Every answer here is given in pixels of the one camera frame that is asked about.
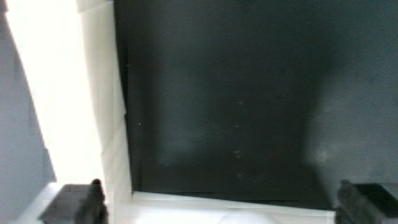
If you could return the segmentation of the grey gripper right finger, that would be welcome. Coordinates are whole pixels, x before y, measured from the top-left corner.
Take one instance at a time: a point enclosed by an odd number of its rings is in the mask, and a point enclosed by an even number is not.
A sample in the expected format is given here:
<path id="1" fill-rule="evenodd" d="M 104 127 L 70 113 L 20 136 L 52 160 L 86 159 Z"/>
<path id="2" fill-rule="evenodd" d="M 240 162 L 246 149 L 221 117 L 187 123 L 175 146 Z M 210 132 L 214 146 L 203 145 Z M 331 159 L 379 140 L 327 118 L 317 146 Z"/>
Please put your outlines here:
<path id="1" fill-rule="evenodd" d="M 398 224 L 398 183 L 342 182 L 335 224 Z"/>

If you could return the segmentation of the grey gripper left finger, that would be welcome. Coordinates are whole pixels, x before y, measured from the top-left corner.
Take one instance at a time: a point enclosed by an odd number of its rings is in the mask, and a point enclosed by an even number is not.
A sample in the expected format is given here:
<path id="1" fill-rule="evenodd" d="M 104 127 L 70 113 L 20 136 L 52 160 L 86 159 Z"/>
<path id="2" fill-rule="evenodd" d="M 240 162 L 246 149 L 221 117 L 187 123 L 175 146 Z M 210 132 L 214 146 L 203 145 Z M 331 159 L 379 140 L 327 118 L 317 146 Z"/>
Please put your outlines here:
<path id="1" fill-rule="evenodd" d="M 102 181 L 66 184 L 40 216 L 43 224 L 109 224 Z"/>

